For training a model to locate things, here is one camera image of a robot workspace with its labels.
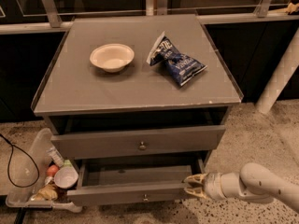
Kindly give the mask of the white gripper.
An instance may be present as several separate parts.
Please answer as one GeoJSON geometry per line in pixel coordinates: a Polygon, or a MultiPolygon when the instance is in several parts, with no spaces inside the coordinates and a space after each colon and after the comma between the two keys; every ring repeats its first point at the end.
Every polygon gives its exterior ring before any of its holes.
{"type": "Polygon", "coordinates": [[[209,174],[196,174],[187,176],[184,180],[184,183],[190,185],[199,185],[202,187],[197,188],[185,188],[184,191],[196,198],[207,197],[212,200],[224,200],[229,198],[229,181],[228,175],[221,173],[209,173],[209,174]]]}

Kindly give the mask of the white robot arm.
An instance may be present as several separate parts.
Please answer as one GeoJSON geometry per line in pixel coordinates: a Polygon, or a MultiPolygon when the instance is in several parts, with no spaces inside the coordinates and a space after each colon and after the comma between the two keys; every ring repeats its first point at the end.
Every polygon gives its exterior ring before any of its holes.
{"type": "Polygon", "coordinates": [[[236,198],[248,203],[271,203],[277,199],[299,213],[299,186],[258,163],[247,163],[239,172],[190,175],[183,182],[189,184],[184,191],[196,198],[236,198]]]}

